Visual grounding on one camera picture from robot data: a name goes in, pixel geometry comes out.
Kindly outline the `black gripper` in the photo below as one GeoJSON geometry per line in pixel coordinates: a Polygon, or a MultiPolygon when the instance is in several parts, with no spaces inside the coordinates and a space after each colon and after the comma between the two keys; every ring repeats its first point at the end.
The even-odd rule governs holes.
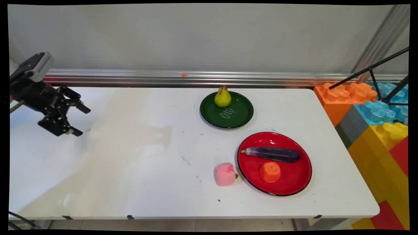
{"type": "Polygon", "coordinates": [[[12,98],[34,111],[45,115],[38,125],[55,136],[83,134],[82,131],[71,126],[67,116],[69,107],[76,107],[79,111],[88,114],[91,110],[84,105],[81,95],[69,87],[54,88],[44,81],[33,82],[23,79],[9,83],[9,92],[12,98]]]}

